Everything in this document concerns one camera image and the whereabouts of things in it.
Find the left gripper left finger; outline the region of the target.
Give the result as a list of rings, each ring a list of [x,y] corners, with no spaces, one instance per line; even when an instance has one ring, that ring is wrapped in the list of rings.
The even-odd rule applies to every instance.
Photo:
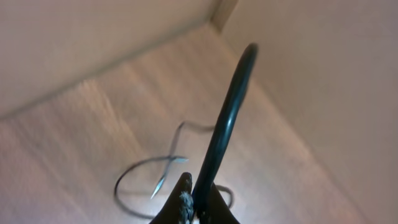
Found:
[[[192,175],[184,172],[150,224],[191,224],[194,215],[191,192]]]

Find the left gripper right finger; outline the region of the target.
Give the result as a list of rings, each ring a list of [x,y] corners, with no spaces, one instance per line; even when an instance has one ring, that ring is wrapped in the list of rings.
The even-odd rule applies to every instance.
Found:
[[[198,212],[200,224],[239,224],[230,208],[234,203],[231,189],[213,184],[203,212]]]

